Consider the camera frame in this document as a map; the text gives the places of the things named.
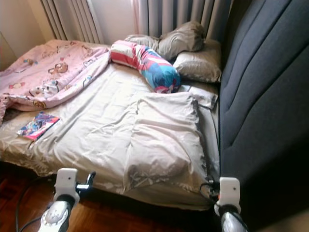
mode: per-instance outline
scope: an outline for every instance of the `floor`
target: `floor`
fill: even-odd
[[[35,174],[13,165],[0,164],[0,231],[15,231],[15,209],[24,187]],[[40,216],[53,197],[52,182],[37,183],[25,194],[19,225]],[[212,211],[195,212],[156,207],[93,189],[72,211],[70,232],[184,232],[218,231]],[[24,231],[37,231],[39,222]]]

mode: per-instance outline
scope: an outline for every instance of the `dark gray upholstery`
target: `dark gray upholstery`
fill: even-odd
[[[307,182],[299,180],[309,168],[309,2],[253,0],[248,6],[235,0],[227,27],[221,176],[240,180],[244,217],[263,212],[274,220],[274,207],[284,216],[309,207],[293,199],[290,188],[309,194]]]

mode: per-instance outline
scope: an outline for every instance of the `pink cartoon blanket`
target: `pink cartoon blanket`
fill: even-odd
[[[74,97],[101,74],[107,48],[52,40],[37,46],[0,72],[0,125],[7,108],[36,111]]]

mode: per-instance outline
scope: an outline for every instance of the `pillowcase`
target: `pillowcase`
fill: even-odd
[[[220,43],[215,40],[206,40],[201,51],[181,52],[173,66],[182,78],[208,83],[220,82]]]
[[[152,48],[166,60],[172,60],[182,51],[198,51],[203,47],[205,30],[198,22],[182,24],[175,30],[161,35],[160,38],[148,35],[129,35],[125,41],[138,43]]]
[[[167,182],[198,193],[206,160],[190,93],[147,93],[136,106],[124,173],[125,191]]]
[[[182,81],[178,92],[189,92],[197,100],[198,105],[212,110],[218,100],[218,86],[212,83]]]
[[[137,69],[157,93],[173,93],[179,88],[176,69],[147,46],[118,40],[111,47],[111,59]]]

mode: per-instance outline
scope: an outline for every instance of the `colorful bolster pillow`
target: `colorful bolster pillow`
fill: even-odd
[[[180,86],[177,70],[147,46],[118,40],[111,47],[111,59],[137,69],[157,93],[174,93]]]

